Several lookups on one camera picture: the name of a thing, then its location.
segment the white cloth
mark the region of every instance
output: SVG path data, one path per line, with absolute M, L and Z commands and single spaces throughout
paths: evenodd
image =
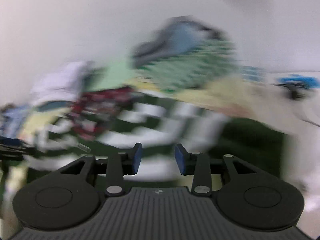
M 77 101 L 91 64 L 91 61 L 71 62 L 56 72 L 44 75 L 31 89 L 30 105 L 41 106 L 50 101 Z

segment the gray garment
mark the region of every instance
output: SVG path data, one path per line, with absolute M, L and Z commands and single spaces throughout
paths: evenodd
M 209 38 L 220 39 L 221 33 L 209 28 L 189 16 L 171 18 L 154 41 L 138 46 L 133 52 L 136 68 L 157 60 L 188 52 L 201 43 L 200 32 L 207 31 Z

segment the light green cloth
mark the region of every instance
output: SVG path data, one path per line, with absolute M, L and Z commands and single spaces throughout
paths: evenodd
M 93 80 L 90 80 L 90 84 L 86 87 L 85 91 L 91 92 L 117 88 L 122 86 L 126 80 L 134 77 L 129 57 L 111 60 L 106 65 L 107 67 L 94 71 Z

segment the wall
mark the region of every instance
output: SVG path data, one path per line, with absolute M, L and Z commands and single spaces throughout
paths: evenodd
M 315 69 L 320 0 L 0 0 L 0 104 L 69 60 L 105 64 L 174 16 L 225 30 L 238 59 L 269 71 Z

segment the gray ribbed panel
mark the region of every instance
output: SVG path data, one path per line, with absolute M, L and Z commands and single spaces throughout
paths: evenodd
M 299 240 L 309 239 L 297 228 L 256 232 L 232 224 L 212 201 L 191 195 L 184 187 L 133 188 L 109 198 L 86 223 L 59 232 L 24 229 L 13 240 Z

